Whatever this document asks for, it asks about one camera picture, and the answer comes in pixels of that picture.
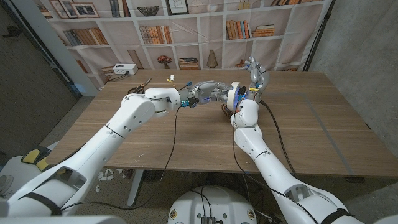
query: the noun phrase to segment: backdrop with bookshelf print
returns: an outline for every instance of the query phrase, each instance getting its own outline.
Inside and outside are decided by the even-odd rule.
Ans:
[[[205,2],[198,12],[188,1],[188,14],[168,15],[161,0],[74,0],[92,5],[89,11],[95,10],[99,18],[62,19],[57,11],[61,9],[48,0],[35,1],[48,10],[49,14],[40,7],[82,69],[87,67],[83,71],[95,77],[91,80],[98,82],[96,86],[104,85],[105,75],[109,75],[106,71],[115,63],[162,69],[156,61],[160,55],[170,57],[174,69],[208,69],[212,52],[218,69],[240,69],[241,60],[252,55],[268,70],[300,70],[331,3],[249,0],[245,2],[250,7],[242,7],[239,0],[214,0],[212,7]],[[155,16],[144,16],[137,9],[150,6],[159,6]],[[185,65],[182,58],[196,60]]]

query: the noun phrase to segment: picture frame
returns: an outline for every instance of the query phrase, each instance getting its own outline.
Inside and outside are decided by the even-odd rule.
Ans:
[[[169,16],[189,14],[187,0],[166,0]]]
[[[58,16],[61,19],[69,19],[67,12],[65,12],[64,8],[62,7],[60,1],[58,0],[50,0],[50,4],[54,8],[55,12],[57,12]]]
[[[71,19],[78,18],[75,10],[73,10],[73,7],[71,5],[71,3],[73,3],[73,0],[59,0],[59,2],[61,3],[65,12],[68,14],[69,18],[71,18]]]
[[[71,3],[75,14],[79,18],[99,18],[93,3]]]

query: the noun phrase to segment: bowl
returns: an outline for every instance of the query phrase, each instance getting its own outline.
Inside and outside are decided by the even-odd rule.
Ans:
[[[144,16],[156,16],[159,6],[137,7]]]

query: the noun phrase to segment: screw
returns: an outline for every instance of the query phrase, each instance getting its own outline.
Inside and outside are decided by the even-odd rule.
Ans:
[[[254,211],[248,210],[248,217],[252,220],[254,217],[256,217],[256,214],[254,214]]]
[[[177,211],[174,209],[170,212],[170,219],[174,219],[175,217],[177,217]]]

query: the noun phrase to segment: wooden table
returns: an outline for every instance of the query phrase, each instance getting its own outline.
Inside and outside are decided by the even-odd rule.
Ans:
[[[216,80],[250,82],[246,71],[139,70],[136,75],[110,82],[62,138],[47,161],[58,163],[79,148],[118,110],[126,92],[149,77],[151,87],[177,88],[186,82]],[[398,177],[398,160],[387,150],[327,77],[320,72],[271,72],[262,99],[279,124],[285,148],[298,174]],[[152,118],[132,133],[106,164],[128,169],[163,169],[172,149],[174,114]],[[288,167],[275,125],[260,105],[259,126],[264,140]],[[168,170],[239,172],[233,157],[233,129],[221,103],[181,108],[175,150]],[[253,161],[236,147],[244,170],[258,172]]]

